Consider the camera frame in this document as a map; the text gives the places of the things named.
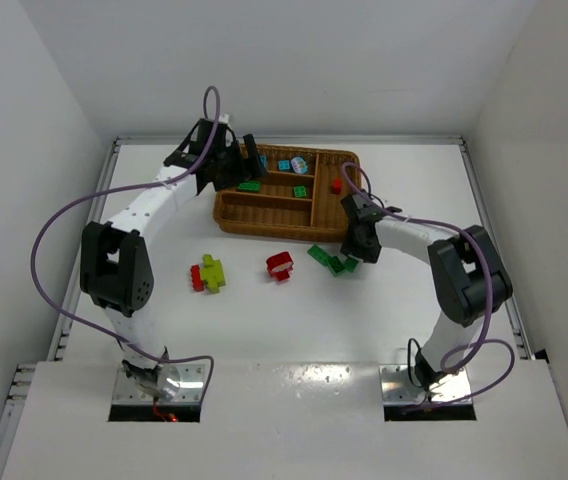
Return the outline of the blue lego base piece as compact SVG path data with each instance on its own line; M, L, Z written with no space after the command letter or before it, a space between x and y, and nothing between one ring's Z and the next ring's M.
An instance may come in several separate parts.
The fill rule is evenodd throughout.
M279 171L289 172L291 170L289 160L279 160L277 162L277 167Z

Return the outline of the long green lego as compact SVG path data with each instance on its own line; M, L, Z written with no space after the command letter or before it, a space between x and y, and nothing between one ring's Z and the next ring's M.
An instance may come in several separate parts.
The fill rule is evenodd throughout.
M240 183L236 190L238 192L248 192L248 193L259 193L261 189L261 183L259 181L247 181Z

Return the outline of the red lego arch piece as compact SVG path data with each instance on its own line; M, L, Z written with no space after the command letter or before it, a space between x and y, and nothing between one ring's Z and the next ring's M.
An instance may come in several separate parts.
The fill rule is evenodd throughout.
M269 277L277 282L290 279L294 261L288 251L283 251L266 259L266 268Z

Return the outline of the green lego plate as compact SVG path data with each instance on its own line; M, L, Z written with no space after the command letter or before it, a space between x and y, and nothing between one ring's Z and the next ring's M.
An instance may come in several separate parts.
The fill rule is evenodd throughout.
M317 261L318 263L320 263L323 266L327 266L329 263L329 260L331 258L331 255L328 254L323 248L321 248L319 245L312 245L308 251L307 251L308 255L311 256L315 261Z

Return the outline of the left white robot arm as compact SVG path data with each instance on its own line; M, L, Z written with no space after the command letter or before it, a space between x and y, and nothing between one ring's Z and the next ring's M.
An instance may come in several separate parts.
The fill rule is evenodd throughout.
M266 174L253 135L237 138L227 123L200 119L150 186L107 221L84 227L80 288L109 318L124 371L140 388L159 393L171 382L164 370L168 349L156 334L149 307L152 240L206 186L221 191Z

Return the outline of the green square lego brick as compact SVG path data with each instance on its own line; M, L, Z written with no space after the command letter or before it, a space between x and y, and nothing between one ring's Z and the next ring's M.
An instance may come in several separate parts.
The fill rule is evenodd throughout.
M359 266L360 262L358 259L356 258L352 258L352 257L347 257L344 261L343 261L343 265L344 268L349 272L349 273L353 273L357 267Z

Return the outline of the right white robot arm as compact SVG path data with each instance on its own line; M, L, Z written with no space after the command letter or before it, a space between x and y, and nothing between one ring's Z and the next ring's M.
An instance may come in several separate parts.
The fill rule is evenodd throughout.
M512 281L487 231L403 217L363 190L341 200L348 221L341 253L375 264L384 249L425 263L440 315L408 378L427 389L465 367L489 339L491 317L513 294Z

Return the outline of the small green square lego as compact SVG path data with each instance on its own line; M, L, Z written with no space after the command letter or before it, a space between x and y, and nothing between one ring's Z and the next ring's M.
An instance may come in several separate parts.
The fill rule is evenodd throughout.
M307 198L307 189L304 186L295 186L293 188L293 195L295 198Z

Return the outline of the green upturned lego brick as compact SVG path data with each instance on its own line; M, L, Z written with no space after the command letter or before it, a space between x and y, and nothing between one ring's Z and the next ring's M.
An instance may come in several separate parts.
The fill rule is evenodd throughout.
M327 259L327 268L334 277L338 277L346 272L346 267L338 256L330 256Z

